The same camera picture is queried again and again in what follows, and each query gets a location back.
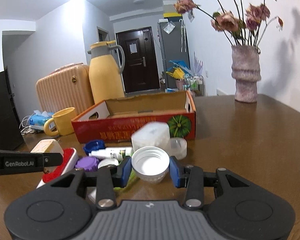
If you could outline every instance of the dark brown door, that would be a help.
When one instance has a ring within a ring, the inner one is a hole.
[[[126,63],[122,73],[126,93],[159,89],[159,75],[151,27],[117,33]]]

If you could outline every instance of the brown tabletop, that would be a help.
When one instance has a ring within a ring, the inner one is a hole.
[[[300,113],[264,95],[257,104],[234,101],[234,96],[195,98],[197,109],[196,140],[188,141],[187,157],[182,164],[194,164],[205,171],[226,167],[242,177],[287,200],[296,212],[296,224],[289,239],[300,239]],[[26,135],[31,150],[44,134]],[[75,135],[59,138],[63,148],[75,147],[84,155]],[[108,144],[128,146],[129,143]],[[3,223],[7,206],[36,188],[42,173],[0,177],[0,239],[11,239]],[[184,189],[173,187],[169,176],[157,185],[137,180],[120,192],[122,199],[177,199],[182,202]],[[214,199],[213,190],[205,189],[205,203]]]

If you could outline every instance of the red cardboard box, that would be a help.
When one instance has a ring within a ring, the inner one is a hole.
[[[188,91],[110,99],[91,106],[72,120],[80,143],[131,140],[148,122],[166,122],[170,137],[195,138],[195,106]]]

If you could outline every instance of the yellow thermos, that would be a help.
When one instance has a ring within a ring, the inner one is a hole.
[[[124,97],[121,73],[124,68],[125,57],[120,45],[110,46],[115,41],[101,41],[90,46],[91,54],[89,80],[94,103],[111,98]],[[122,55],[122,64],[118,67],[111,55],[112,49],[119,49]]]

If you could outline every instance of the glue bottle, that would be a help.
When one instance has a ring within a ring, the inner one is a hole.
[[[122,161],[126,156],[133,154],[132,147],[108,147],[98,151],[92,151],[89,156],[97,157],[100,160],[103,159],[117,159]]]

